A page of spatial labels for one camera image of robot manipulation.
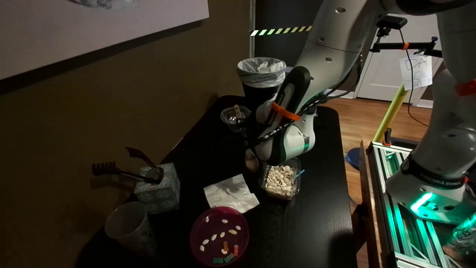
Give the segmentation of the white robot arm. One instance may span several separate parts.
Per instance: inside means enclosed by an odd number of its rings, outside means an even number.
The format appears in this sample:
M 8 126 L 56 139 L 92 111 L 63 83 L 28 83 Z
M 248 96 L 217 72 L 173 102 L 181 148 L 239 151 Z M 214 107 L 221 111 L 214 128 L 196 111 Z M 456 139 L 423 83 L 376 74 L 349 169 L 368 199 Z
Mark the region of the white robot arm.
M 252 150 L 266 163 L 309 151 L 313 107 L 349 75 L 377 23 L 401 13 L 435 17 L 444 70 L 422 139 L 383 190 L 419 218 L 457 224 L 474 214 L 466 171 L 476 162 L 476 0 L 322 0 L 295 65 L 257 111 L 264 128 Z

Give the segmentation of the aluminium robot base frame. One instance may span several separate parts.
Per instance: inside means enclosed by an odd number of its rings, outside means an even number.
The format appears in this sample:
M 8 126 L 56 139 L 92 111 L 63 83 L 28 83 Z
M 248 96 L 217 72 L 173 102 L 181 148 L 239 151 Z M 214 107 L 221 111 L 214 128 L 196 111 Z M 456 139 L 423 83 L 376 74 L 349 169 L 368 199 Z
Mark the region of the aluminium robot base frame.
M 410 204 L 395 199 L 386 181 L 410 154 L 407 147 L 371 141 L 362 151 L 365 201 L 383 268 L 462 268 L 443 251 L 452 229 L 469 220 L 471 206 L 422 186 L 408 186 Z

